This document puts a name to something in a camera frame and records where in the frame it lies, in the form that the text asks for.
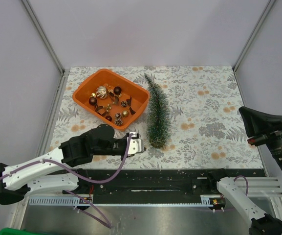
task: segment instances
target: white wall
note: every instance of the white wall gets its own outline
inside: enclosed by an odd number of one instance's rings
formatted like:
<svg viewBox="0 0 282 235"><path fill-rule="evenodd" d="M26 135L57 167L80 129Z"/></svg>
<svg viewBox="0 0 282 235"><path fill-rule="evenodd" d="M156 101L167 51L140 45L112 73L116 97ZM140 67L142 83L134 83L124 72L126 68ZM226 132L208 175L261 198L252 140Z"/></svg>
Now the white wall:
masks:
<svg viewBox="0 0 282 235"><path fill-rule="evenodd" d="M58 79L20 1L0 0L0 162L35 157ZM0 205L0 229L9 210Z"/></svg>
<svg viewBox="0 0 282 235"><path fill-rule="evenodd" d="M30 0L65 68L233 65L268 0Z"/></svg>
<svg viewBox="0 0 282 235"><path fill-rule="evenodd" d="M274 6L237 75L249 108L282 115L282 0ZM281 176L265 146L262 156L270 176Z"/></svg>

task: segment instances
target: orange tray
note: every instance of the orange tray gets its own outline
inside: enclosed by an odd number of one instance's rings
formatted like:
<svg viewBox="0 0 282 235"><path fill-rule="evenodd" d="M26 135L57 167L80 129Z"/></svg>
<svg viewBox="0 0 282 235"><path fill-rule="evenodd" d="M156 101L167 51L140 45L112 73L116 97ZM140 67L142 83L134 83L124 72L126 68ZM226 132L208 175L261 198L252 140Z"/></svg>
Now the orange tray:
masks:
<svg viewBox="0 0 282 235"><path fill-rule="evenodd" d="M111 104L111 110L109 111L109 115L112 117L112 121L108 121L105 117L101 116L94 110L94 106L90 105L88 100L92 93L96 92L96 89L99 86L105 86L107 89L114 89L115 87L121 87L121 97L119 97L118 104L112 104L112 100L109 95L106 99L97 98L97 104L107 106L107 104ZM132 97L131 108L136 112L134 115L131 115L129 111L129 107L122 107L121 101L126 101L127 99ZM120 131L124 131L127 127L137 120L137 118L144 112L148 101L149 101L150 93L143 89L142 87L130 82L124 77L114 73L113 71L107 69L98 70L96 73L92 74L88 77L73 93L73 100L90 111L92 114L103 120L105 123L109 124L115 129ZM115 125L115 114L122 113L122 111L127 110L129 115L127 117L122 118L123 125L117 126Z"/></svg>

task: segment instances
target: patterned tabletop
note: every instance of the patterned tabletop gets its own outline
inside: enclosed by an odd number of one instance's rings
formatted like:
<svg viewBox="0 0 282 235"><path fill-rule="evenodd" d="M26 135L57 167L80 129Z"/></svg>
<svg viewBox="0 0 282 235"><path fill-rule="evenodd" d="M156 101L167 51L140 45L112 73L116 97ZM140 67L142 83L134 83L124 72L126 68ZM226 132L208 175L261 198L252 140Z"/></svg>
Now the patterned tabletop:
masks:
<svg viewBox="0 0 282 235"><path fill-rule="evenodd" d="M72 94L101 68L70 70L51 149L103 122L76 104ZM145 138L147 110L126 131L137 131L147 151L128 158L124 168L262 168L258 151L246 142L238 108L243 105L230 66L108 67L137 85L147 88L146 72L166 92L171 110L171 139L155 149ZM115 131L115 137L125 133ZM95 156L81 168L115 169L120 157Z"/></svg>

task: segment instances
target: green tinsel tree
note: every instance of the green tinsel tree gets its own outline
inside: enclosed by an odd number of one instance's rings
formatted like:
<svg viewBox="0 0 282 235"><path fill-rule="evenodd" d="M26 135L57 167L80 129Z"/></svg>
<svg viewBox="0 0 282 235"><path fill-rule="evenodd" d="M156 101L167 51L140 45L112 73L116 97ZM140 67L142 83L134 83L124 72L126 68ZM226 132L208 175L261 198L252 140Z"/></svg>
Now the green tinsel tree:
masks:
<svg viewBox="0 0 282 235"><path fill-rule="evenodd" d="M155 148L162 148L170 137L170 110L167 95L146 73L150 100L147 113L147 138Z"/></svg>

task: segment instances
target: green object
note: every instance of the green object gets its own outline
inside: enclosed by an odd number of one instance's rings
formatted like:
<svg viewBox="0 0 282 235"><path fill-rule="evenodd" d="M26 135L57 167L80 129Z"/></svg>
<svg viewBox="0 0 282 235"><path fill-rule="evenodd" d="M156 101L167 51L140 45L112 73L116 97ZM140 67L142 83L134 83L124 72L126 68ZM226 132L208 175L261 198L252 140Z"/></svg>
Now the green object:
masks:
<svg viewBox="0 0 282 235"><path fill-rule="evenodd" d="M23 230L5 228L0 231L0 235L41 235L41 234L34 234Z"/></svg>
<svg viewBox="0 0 282 235"><path fill-rule="evenodd" d="M150 100L147 117L147 138L154 148L162 148L170 138L170 110L167 95L146 73Z"/></svg>

